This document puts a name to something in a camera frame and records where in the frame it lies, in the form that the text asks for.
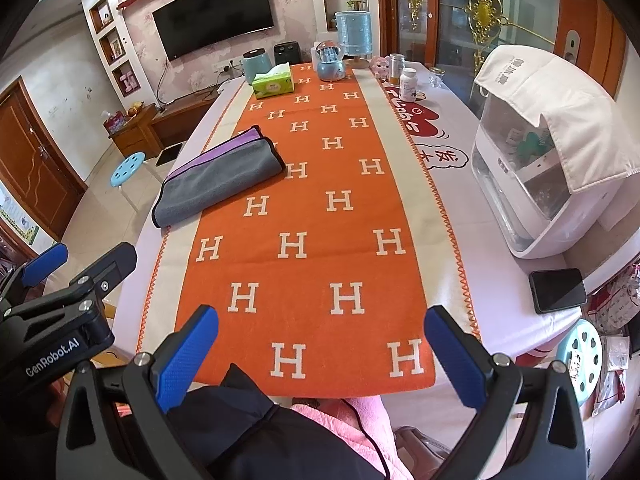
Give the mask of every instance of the gray microfiber towel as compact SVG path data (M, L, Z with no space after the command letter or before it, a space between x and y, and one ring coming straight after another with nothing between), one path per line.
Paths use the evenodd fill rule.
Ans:
M284 167L270 139L251 140L165 181L151 219L159 228L178 223L276 176Z

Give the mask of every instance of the green tissue box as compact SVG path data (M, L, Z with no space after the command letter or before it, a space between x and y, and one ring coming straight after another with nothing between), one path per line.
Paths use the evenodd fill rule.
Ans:
M251 86L257 99L293 92L295 84L289 63L277 65L266 74L257 74Z

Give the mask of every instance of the television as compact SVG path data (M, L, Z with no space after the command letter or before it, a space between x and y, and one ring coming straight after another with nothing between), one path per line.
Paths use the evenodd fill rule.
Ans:
M156 10L154 20L169 60L273 27L269 0L174 0Z

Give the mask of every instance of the power outlet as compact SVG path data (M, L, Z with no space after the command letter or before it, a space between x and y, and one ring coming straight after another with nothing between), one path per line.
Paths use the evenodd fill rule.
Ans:
M229 72L231 69L234 70L234 74L237 73L239 75L238 71L242 70L242 56L225 59L213 65L213 70L216 72Z

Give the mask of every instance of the door handle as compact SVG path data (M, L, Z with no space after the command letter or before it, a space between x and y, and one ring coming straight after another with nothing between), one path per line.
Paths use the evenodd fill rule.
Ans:
M580 35L572 29L566 34L562 57L575 65L578 61L578 50L580 50Z

